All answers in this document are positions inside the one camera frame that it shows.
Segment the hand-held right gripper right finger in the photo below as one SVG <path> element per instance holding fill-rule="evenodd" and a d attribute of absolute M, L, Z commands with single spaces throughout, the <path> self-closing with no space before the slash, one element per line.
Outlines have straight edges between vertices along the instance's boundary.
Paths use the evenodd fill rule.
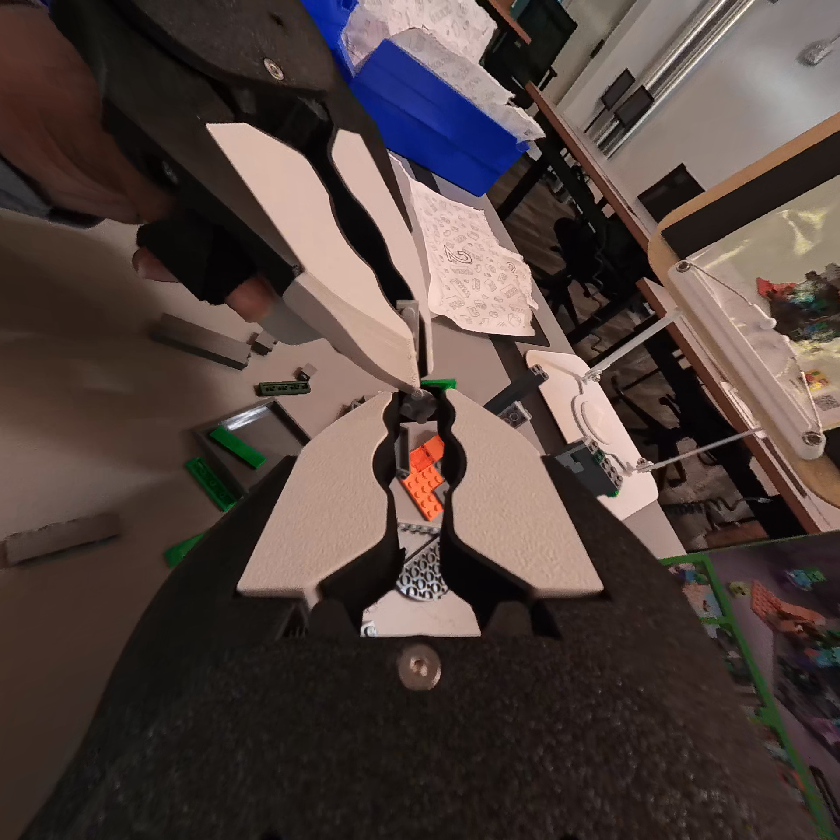
<path fill-rule="evenodd" d="M 472 607 L 599 595 L 603 582 L 540 452 L 461 392 L 440 398 L 448 483 L 440 570 Z"/>

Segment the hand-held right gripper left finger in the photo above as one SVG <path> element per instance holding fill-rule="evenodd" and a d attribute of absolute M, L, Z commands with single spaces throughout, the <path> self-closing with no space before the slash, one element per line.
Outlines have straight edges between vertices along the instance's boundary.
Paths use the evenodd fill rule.
<path fill-rule="evenodd" d="M 402 567 L 395 503 L 399 397 L 382 392 L 303 448 L 237 584 L 242 596 L 363 612 Z"/>

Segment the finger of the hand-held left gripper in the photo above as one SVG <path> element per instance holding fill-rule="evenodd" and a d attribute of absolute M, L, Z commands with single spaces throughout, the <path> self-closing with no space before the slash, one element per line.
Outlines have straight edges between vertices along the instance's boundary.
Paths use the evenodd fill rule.
<path fill-rule="evenodd" d="M 427 304 L 427 264 L 420 256 L 418 240 L 401 192 L 401 184 L 410 184 L 406 175 L 397 177 L 388 153 L 380 168 L 364 138 L 347 129 L 337 129 L 329 147 L 329 159 L 343 186 L 352 195 L 376 227 L 379 239 L 372 234 L 367 253 L 380 246 L 383 257 L 377 257 L 374 268 L 381 287 L 393 308 L 399 301 L 414 300 L 417 309 L 415 330 L 416 364 L 419 378 L 434 368 L 431 315 Z"/>
<path fill-rule="evenodd" d="M 420 386 L 413 336 L 340 231 L 327 187 L 298 150 L 244 122 L 209 123 L 227 161 L 266 212 L 302 273 L 280 294 L 336 351 L 401 391 Z"/>

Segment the small grey green lego assembly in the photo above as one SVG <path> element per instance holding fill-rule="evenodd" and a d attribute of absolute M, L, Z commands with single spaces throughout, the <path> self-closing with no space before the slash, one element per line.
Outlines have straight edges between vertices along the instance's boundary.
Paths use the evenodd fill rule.
<path fill-rule="evenodd" d="M 432 333 L 421 314 L 419 302 L 414 299 L 398 300 L 395 303 L 395 309 L 413 334 L 416 362 L 420 374 L 429 375 L 434 370 Z M 425 424 L 435 419 L 440 396 L 456 389 L 457 386 L 457 380 L 452 377 L 422 381 L 420 386 L 401 397 L 402 419 L 417 424 Z"/>

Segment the grey Lego baseplate build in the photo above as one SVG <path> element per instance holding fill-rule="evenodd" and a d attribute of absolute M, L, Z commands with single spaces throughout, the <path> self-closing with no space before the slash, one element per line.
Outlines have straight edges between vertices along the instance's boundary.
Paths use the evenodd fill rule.
<path fill-rule="evenodd" d="M 624 476 L 614 459 L 591 440 L 567 444 L 553 458 L 595 497 L 614 498 L 623 487 Z"/>

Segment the dark grey half-round lego plate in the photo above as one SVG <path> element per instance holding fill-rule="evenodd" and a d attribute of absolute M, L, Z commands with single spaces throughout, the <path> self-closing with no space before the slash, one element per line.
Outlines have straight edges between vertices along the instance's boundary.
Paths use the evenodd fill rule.
<path fill-rule="evenodd" d="M 397 532 L 404 562 L 395 590 L 412 601 L 439 601 L 449 593 L 440 570 L 440 528 L 399 521 Z"/>

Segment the orange lego plate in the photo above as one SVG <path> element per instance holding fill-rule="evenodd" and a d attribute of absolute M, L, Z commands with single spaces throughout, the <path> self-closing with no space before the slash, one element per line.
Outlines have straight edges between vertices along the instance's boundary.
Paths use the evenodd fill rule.
<path fill-rule="evenodd" d="M 426 522 L 434 522 L 445 510 L 448 484 L 440 472 L 445 444 L 439 435 L 428 439 L 409 454 L 409 473 L 400 479 L 410 500 Z"/>

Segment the small green lego piece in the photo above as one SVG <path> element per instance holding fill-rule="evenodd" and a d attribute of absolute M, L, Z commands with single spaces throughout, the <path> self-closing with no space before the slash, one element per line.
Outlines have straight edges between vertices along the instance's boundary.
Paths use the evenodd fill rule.
<path fill-rule="evenodd" d="M 207 437 L 251 469 L 260 469 L 267 461 L 264 455 L 249 446 L 225 426 L 215 427 L 207 434 Z"/>

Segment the dark blue-grey lego bar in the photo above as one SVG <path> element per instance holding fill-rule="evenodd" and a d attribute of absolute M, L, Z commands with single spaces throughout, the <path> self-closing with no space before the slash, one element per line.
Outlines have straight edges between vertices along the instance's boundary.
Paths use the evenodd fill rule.
<path fill-rule="evenodd" d="M 494 413 L 512 428 L 529 423 L 532 415 L 525 407 L 525 397 L 537 392 L 542 383 L 548 379 L 548 375 L 540 364 L 528 368 L 526 375 L 521 377 L 506 389 L 505 394 L 499 394 L 499 406 Z"/>

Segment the dark grey long lego brick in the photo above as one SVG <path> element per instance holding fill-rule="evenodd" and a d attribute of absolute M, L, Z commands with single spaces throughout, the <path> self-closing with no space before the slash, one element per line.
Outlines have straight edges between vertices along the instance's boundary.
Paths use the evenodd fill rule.
<path fill-rule="evenodd" d="M 162 314 L 149 329 L 149 337 L 176 350 L 244 370 L 251 355 L 250 346 L 214 330 L 200 327 L 171 314 Z"/>

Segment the person's left hand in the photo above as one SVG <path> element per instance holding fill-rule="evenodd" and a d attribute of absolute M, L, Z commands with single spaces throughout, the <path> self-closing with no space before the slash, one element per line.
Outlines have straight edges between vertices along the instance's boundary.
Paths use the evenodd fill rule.
<path fill-rule="evenodd" d="M 2 2 L 1 118 L 2 208 L 129 225 L 172 212 L 105 130 L 91 69 L 37 3 Z"/>

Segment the white printed paper bag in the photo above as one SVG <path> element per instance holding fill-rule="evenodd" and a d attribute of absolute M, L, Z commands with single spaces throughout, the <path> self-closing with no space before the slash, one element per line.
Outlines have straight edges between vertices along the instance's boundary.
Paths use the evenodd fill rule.
<path fill-rule="evenodd" d="M 539 305 L 523 258 L 501 246 L 482 211 L 410 183 L 432 314 L 473 333 L 533 337 Z"/>

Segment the metal pipes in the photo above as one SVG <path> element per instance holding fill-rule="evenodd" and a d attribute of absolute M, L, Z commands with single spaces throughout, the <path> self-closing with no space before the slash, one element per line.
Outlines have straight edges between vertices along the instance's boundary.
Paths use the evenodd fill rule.
<path fill-rule="evenodd" d="M 665 103 L 756 3 L 707 2 L 697 11 L 677 41 L 646 76 L 644 86 L 653 101 L 644 115 L 645 119 Z"/>

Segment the instruction booklet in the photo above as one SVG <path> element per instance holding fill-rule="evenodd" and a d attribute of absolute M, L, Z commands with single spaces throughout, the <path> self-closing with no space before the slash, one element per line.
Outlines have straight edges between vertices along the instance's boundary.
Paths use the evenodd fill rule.
<path fill-rule="evenodd" d="M 838 249 L 835 176 L 668 273 L 749 404 L 803 459 L 839 425 Z"/>

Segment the dark grey lego window frame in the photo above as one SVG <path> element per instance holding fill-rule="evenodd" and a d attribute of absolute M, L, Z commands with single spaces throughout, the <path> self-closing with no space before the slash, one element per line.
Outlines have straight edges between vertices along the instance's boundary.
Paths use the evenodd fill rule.
<path fill-rule="evenodd" d="M 218 428 L 236 436 L 244 445 L 265 457 L 253 467 L 212 437 Z M 273 398 L 195 426 L 191 435 L 211 469 L 237 497 L 256 486 L 286 457 L 298 456 L 309 435 Z"/>

